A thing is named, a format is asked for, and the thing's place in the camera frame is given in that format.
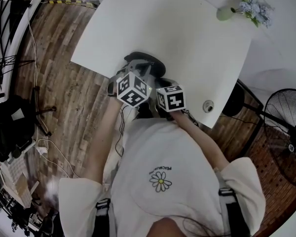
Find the white t-shirt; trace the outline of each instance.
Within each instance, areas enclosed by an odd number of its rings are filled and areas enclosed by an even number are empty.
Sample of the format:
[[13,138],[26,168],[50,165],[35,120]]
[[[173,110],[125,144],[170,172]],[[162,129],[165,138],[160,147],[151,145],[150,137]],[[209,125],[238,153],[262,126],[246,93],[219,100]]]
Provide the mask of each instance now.
[[[186,236],[192,218],[215,234],[224,234],[219,182],[196,142],[175,123],[138,119],[125,132],[125,152],[111,187],[117,237],[146,237],[164,217],[176,221]],[[257,171],[249,158],[230,163],[222,172],[255,234],[265,212]],[[59,185],[60,219],[66,237],[92,236],[95,205],[102,185],[87,179],[63,178]]]

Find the wooden floor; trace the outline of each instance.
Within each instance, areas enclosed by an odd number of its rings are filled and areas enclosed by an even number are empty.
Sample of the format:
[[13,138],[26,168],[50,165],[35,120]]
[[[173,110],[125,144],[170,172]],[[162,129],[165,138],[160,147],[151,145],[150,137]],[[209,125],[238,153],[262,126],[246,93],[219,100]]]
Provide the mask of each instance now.
[[[50,139],[70,161],[77,175],[84,171],[90,141],[107,105],[108,79],[70,62],[76,44],[93,13],[94,10],[81,6],[42,4],[32,22],[37,45],[39,107],[57,107],[57,112],[44,114],[43,121],[53,134]],[[21,59],[33,58],[32,38],[28,33]],[[34,64],[19,68],[15,94],[30,98],[34,86],[34,71]],[[257,104],[249,95],[246,95],[246,102]],[[253,112],[245,109],[237,118],[253,123],[259,120]],[[254,128],[252,123],[221,117],[213,129],[205,130],[231,160],[238,156]],[[261,147],[262,143],[256,140],[254,146]],[[35,159],[30,167],[36,172],[35,176],[41,184],[40,193],[43,194],[49,180],[66,175],[56,165],[40,158],[37,152],[34,154]],[[48,159],[63,167],[70,177],[73,176],[67,162],[51,144]]]

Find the white table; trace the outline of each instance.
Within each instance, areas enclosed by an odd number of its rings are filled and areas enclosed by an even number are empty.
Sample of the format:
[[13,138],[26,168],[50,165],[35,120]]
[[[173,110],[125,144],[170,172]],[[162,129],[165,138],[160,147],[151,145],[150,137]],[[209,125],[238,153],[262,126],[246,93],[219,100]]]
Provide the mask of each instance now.
[[[133,51],[162,61],[165,77],[185,87],[187,108],[213,127],[238,79],[251,38],[233,21],[220,22],[204,0],[103,0],[72,61],[112,77]],[[206,100],[214,102],[210,113]]]

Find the sleeve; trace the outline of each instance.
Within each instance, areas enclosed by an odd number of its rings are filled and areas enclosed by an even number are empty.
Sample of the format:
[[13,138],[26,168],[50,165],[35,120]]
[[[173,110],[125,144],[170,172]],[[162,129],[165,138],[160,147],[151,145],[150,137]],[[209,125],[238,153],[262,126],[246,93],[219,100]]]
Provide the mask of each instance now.
[[89,179],[60,179],[59,215],[66,237],[92,236],[95,206],[103,192],[101,184]]
[[257,169],[249,158],[239,158],[221,171],[226,184],[236,192],[243,217],[254,235],[265,213],[265,197]]

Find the green vase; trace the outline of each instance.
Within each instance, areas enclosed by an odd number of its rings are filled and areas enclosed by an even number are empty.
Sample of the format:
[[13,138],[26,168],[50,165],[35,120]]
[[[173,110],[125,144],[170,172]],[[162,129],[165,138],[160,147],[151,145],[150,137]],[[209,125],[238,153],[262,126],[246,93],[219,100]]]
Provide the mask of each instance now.
[[217,19],[225,21],[233,17],[235,14],[234,9],[230,7],[223,7],[217,10]]

